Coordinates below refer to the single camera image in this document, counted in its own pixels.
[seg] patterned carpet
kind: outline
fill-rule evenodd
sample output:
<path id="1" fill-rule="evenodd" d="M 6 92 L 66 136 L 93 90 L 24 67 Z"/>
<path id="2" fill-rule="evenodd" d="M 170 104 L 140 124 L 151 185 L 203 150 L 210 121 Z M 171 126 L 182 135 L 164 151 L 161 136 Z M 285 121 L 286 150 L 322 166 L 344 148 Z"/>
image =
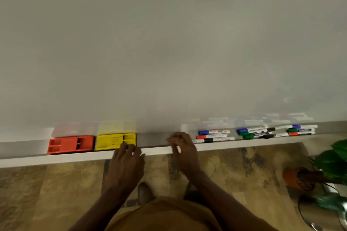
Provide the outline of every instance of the patterned carpet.
<path id="1" fill-rule="evenodd" d="M 301 145 L 199 153 L 202 169 L 221 188 L 279 230 L 310 230 L 282 179 L 285 167 L 307 166 Z M 146 157 L 143 181 L 155 196 L 182 199 L 188 180 L 171 155 Z M 0 230 L 67 230 L 98 199 L 109 160 L 0 169 Z M 137 190 L 117 213 L 138 207 Z"/>

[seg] brown shirt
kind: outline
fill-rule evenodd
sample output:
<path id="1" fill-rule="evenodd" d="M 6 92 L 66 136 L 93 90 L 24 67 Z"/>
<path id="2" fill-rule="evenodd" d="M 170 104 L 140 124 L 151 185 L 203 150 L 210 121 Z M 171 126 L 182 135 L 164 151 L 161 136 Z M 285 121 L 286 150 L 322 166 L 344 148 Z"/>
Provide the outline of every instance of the brown shirt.
<path id="1" fill-rule="evenodd" d="M 265 221 L 261 222 L 264 223 L 263 228 L 257 226 L 255 230 L 275 230 Z M 222 231 L 215 216 L 207 207 L 164 196 L 112 220 L 106 231 L 116 230 Z"/>

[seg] terracotta pot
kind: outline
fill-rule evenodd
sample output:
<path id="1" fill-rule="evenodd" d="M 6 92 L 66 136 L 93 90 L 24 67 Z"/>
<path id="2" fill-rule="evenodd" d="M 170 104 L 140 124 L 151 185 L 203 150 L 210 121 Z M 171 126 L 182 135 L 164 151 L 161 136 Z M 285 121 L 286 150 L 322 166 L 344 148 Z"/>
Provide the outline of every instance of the terracotta pot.
<path id="1" fill-rule="evenodd" d="M 309 171 L 304 167 L 297 169 L 285 169 L 283 171 L 283 179 L 286 184 L 290 187 L 297 188 L 304 191 L 312 191 L 315 188 L 313 182 L 303 182 L 298 178 L 298 173 L 302 171 Z"/>

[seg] yellow eraser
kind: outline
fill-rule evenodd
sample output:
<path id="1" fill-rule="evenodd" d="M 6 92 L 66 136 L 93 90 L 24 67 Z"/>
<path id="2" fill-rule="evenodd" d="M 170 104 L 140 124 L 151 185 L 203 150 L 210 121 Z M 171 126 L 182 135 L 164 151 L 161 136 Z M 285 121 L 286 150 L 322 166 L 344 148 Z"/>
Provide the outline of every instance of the yellow eraser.
<path id="1" fill-rule="evenodd" d="M 99 135 L 97 137 L 95 150 L 118 149 L 122 143 L 136 146 L 136 133 Z"/>

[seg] green marker cap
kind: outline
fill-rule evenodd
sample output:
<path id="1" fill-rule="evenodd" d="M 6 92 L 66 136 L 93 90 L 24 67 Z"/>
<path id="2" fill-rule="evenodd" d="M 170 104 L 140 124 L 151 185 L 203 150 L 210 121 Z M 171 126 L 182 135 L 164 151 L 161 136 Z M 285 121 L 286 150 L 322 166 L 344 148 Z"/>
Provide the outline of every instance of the green marker cap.
<path id="1" fill-rule="evenodd" d="M 244 139 L 253 139 L 254 138 L 254 134 L 244 135 L 243 138 Z"/>
<path id="2" fill-rule="evenodd" d="M 240 132 L 239 135 L 241 135 L 241 136 L 249 135 L 249 132 Z"/>
<path id="3" fill-rule="evenodd" d="M 287 132 L 298 132 L 298 129 L 293 129 L 293 128 L 287 129 Z"/>

